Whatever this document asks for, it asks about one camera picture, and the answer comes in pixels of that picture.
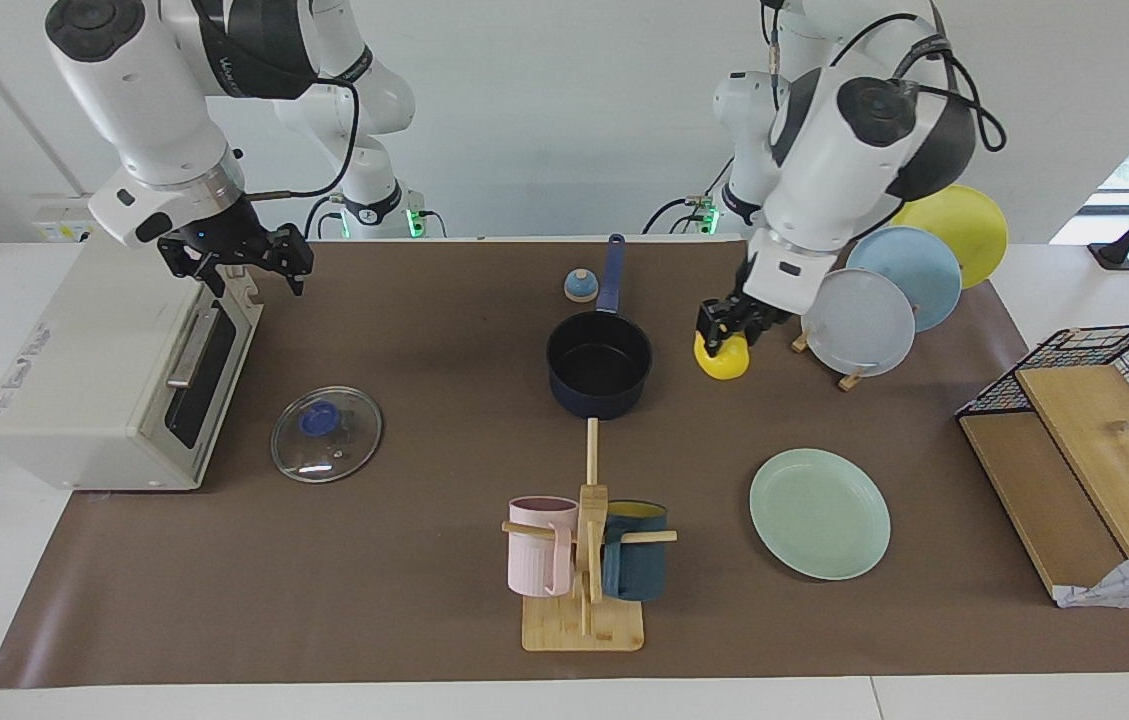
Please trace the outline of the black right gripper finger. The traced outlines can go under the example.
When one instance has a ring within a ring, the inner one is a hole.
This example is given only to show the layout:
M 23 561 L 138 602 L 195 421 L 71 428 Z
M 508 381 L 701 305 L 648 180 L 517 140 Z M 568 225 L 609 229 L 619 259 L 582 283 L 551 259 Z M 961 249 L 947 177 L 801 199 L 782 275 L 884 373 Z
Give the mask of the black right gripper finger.
M 301 229 L 295 223 L 282 223 L 275 231 L 266 232 L 264 269 L 285 278 L 294 296 L 304 293 L 305 278 L 314 267 L 314 251 Z
M 202 283 L 216 299 L 222 299 L 226 286 L 221 274 L 218 273 L 218 260 L 212 252 L 193 258 L 189 254 L 189 246 L 183 242 L 161 240 L 160 255 L 172 274 L 177 278 L 192 278 Z

